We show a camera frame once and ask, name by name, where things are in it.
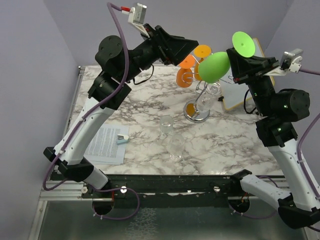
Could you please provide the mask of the yellow plastic wine glass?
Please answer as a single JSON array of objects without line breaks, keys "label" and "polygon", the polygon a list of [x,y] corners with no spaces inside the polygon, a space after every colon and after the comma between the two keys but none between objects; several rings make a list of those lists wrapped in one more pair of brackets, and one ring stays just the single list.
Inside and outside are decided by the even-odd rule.
[{"label": "yellow plastic wine glass", "polygon": [[201,44],[198,45],[195,49],[194,49],[194,55],[199,58],[199,61],[195,64],[194,67],[194,78],[197,81],[201,81],[202,78],[199,75],[199,65],[201,62],[203,62],[205,60],[206,57],[208,57],[210,54],[212,53],[211,48],[208,45],[205,44]]}]

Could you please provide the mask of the green plastic wine glass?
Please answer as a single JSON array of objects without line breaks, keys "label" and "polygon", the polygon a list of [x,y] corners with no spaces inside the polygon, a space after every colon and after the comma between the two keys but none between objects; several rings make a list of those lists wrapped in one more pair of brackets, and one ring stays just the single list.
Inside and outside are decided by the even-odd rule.
[{"label": "green plastic wine glass", "polygon": [[[243,31],[237,31],[232,36],[231,50],[235,50],[243,58],[250,58],[255,54],[256,47],[253,39]],[[231,67],[226,51],[211,54],[198,66],[198,74],[202,81],[213,84],[228,73]]]}]

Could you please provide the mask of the orange plastic wine glass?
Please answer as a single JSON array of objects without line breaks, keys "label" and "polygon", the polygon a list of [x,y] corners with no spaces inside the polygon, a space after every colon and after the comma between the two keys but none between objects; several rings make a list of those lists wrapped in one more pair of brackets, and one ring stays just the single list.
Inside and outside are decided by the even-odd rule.
[{"label": "orange plastic wine glass", "polygon": [[193,83],[192,67],[195,65],[195,58],[189,54],[180,64],[176,74],[176,84],[181,88],[188,88]]}]

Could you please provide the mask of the clear wine glass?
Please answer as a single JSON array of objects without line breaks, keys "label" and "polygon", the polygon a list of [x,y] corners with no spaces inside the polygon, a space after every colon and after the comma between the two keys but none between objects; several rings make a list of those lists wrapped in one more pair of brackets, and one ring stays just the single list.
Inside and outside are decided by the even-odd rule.
[{"label": "clear wine glass", "polygon": [[209,111],[215,100],[217,100],[221,95],[221,85],[218,81],[214,83],[205,83],[204,91],[200,94],[197,100],[196,109],[200,113]]},{"label": "clear wine glass", "polygon": [[164,140],[168,137],[174,128],[174,119],[169,115],[164,115],[159,120],[160,139]]},{"label": "clear wine glass", "polygon": [[167,151],[172,159],[179,160],[182,158],[184,151],[185,139],[181,134],[175,134],[171,137],[167,146]]}]

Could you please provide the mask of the clear wine glass front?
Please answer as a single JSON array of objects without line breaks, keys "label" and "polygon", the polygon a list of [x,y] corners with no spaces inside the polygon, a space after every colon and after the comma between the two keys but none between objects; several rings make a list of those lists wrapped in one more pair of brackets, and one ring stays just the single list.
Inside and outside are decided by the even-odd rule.
[{"label": "clear wine glass front", "polygon": [[171,137],[167,146],[167,151],[172,159],[179,160],[182,158],[184,151],[185,139],[181,134],[175,134]]}]

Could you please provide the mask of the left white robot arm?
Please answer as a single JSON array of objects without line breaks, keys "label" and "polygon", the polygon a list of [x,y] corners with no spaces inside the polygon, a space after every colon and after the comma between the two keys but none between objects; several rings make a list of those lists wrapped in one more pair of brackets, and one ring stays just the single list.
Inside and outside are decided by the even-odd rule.
[{"label": "left white robot arm", "polygon": [[101,72],[88,90],[88,97],[76,122],[54,147],[43,154],[58,167],[59,172],[74,182],[93,187],[97,196],[106,197],[111,190],[110,179],[85,158],[90,142],[131,92],[128,83],[156,61],[179,65],[198,45],[197,40],[171,35],[160,25],[144,24],[143,42],[129,50],[121,28],[118,35],[105,37],[98,46],[95,60]]}]

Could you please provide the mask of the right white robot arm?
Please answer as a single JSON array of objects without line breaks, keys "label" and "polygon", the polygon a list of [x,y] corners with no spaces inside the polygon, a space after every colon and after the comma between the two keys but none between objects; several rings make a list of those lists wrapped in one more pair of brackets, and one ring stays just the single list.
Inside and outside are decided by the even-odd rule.
[{"label": "right white robot arm", "polygon": [[271,76],[299,72],[303,51],[297,48],[285,52],[281,60],[244,57],[235,48],[226,52],[234,82],[248,86],[262,117],[256,122],[257,135],[276,159],[289,186],[288,191],[280,190],[242,170],[234,175],[229,189],[236,196],[246,192],[268,203],[292,229],[312,229],[320,220],[320,187],[303,157],[302,139],[293,126],[309,116],[310,96],[293,88],[276,92],[271,82]]}]

